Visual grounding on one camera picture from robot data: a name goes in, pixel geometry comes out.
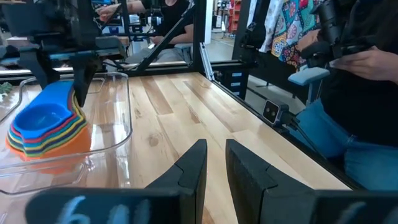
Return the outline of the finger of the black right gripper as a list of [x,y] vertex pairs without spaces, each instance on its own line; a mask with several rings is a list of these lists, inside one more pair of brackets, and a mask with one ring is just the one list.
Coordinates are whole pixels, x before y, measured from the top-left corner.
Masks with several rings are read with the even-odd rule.
[[101,60],[97,55],[77,55],[70,58],[73,68],[73,87],[80,107],[85,104],[90,83],[101,67]]
[[42,89],[60,79],[60,74],[52,67],[49,55],[40,49],[20,50],[18,64],[32,72]]

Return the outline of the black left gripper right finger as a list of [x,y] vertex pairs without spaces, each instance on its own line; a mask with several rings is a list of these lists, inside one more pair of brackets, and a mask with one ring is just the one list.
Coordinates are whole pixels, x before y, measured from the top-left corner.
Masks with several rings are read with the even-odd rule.
[[234,139],[226,170],[239,224],[398,224],[398,193],[315,190]]

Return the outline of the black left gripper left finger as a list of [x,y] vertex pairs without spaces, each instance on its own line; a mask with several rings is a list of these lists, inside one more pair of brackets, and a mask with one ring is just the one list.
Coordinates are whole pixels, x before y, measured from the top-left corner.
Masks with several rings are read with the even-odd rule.
[[199,139],[143,189],[52,188],[27,203],[27,224],[200,224],[207,143]]

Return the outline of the bright blue measuring cup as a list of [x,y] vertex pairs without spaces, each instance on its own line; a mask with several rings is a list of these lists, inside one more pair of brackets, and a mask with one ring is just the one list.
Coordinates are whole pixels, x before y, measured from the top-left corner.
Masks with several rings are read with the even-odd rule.
[[12,122],[13,129],[23,139],[36,139],[60,126],[73,113],[69,107],[73,93],[72,81],[57,81],[47,85]]

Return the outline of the green measuring cup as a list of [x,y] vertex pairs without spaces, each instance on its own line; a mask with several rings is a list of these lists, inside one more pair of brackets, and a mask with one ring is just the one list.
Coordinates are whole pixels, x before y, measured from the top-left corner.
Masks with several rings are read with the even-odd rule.
[[24,139],[16,125],[12,124],[6,137],[6,147],[28,160],[89,151],[90,124],[76,103],[72,103],[71,107],[71,118],[35,141]]

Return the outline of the clear plastic basket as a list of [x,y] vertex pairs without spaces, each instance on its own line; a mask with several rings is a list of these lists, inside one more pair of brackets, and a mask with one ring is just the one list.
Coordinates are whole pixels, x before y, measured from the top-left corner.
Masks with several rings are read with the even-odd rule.
[[82,108],[91,126],[90,151],[27,161],[6,148],[15,115],[41,91],[34,78],[0,99],[0,199],[50,187],[119,187],[129,184],[132,136],[128,77],[98,73]]

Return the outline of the person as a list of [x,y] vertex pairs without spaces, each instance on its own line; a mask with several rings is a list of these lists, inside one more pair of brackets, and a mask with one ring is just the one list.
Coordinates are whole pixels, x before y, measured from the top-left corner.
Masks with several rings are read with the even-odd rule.
[[[189,6],[188,0],[160,0],[161,13],[164,17],[162,23],[155,28],[155,36],[150,37],[154,45],[158,45],[181,19]],[[142,14],[152,6],[151,0],[133,0],[127,3],[130,14]],[[159,52],[154,62],[178,62],[183,60],[182,54],[175,48],[177,44],[191,44],[194,38],[194,24],[190,20],[178,31],[169,44]]]
[[[398,0],[360,0],[353,31],[398,55]],[[398,85],[332,68],[319,99],[297,117],[295,139],[343,157],[346,175],[366,189],[398,190]]]

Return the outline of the black box with labels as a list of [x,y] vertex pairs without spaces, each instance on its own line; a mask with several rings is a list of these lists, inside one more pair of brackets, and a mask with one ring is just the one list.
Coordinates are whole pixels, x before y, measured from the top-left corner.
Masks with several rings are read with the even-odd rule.
[[215,79],[241,99],[246,98],[249,71],[247,69],[216,70]]

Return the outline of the red storage rack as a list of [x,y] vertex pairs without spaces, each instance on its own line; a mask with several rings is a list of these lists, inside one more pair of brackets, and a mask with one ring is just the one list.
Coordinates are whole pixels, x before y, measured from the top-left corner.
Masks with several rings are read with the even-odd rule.
[[228,7],[228,32],[235,34],[238,29],[242,0],[230,0]]

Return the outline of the person's hand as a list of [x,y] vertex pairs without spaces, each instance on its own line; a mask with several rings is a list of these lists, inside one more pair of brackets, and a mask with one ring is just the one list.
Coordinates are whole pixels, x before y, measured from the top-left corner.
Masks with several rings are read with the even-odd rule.
[[356,54],[345,55],[330,62],[335,69],[345,70],[374,81],[390,81],[398,85],[398,55],[373,46]]
[[296,49],[301,52],[303,49],[318,41],[320,29],[311,30],[305,34],[297,43]]

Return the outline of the colourful patterned fabric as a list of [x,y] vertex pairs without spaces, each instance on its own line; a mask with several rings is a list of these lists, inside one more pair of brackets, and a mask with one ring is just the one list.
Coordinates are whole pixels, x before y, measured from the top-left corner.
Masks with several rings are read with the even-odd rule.
[[298,41],[318,27],[312,9],[324,0],[270,0],[265,19],[266,37],[260,49],[281,62],[299,69],[305,64],[297,50]]

